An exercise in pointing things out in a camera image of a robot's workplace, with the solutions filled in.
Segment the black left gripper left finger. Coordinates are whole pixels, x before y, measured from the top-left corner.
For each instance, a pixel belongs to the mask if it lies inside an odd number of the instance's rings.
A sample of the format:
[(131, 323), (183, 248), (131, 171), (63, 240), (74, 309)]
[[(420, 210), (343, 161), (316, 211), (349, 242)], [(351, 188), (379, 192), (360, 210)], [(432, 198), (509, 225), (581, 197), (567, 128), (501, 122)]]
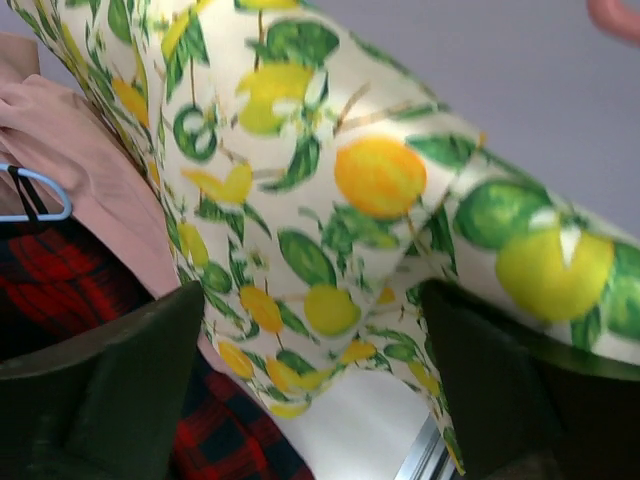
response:
[(204, 304), (192, 281), (2, 363), (2, 478), (164, 478)]

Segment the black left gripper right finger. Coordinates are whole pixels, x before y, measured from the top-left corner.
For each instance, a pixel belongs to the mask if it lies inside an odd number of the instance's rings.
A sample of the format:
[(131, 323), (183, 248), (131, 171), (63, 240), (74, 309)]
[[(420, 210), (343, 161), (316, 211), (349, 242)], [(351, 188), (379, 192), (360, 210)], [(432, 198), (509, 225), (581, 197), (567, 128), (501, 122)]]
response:
[(639, 476), (639, 369), (549, 339), (453, 284), (420, 300), (466, 474), (547, 453), (564, 479)]

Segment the lemon print skirt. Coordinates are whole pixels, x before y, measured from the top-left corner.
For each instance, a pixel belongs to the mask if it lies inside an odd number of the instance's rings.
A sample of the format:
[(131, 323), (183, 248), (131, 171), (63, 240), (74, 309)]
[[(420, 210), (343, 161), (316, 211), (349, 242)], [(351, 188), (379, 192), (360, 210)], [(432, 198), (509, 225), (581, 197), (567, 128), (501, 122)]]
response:
[(204, 331), (275, 415), (349, 370), (420, 394), (466, 474), (420, 288), (639, 369), (639, 245), (487, 149), (304, 1), (14, 1), (165, 213)]

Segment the pink wire hanger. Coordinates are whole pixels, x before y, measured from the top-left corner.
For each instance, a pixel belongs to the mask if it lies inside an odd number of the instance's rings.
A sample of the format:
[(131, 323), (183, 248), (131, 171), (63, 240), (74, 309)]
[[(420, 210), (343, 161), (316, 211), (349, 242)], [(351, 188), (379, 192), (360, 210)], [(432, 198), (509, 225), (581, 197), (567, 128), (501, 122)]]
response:
[(639, 46), (639, 11), (621, 0), (587, 0), (592, 23), (616, 39)]

